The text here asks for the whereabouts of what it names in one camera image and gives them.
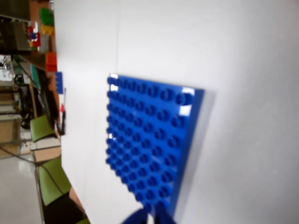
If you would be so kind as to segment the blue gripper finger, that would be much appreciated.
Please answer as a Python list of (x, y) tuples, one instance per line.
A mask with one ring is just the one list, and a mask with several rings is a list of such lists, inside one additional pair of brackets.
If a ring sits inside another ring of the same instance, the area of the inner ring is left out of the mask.
[(176, 224), (163, 204), (155, 206), (155, 224)]
[(122, 224), (146, 224), (148, 222), (148, 212), (142, 208), (129, 215)]

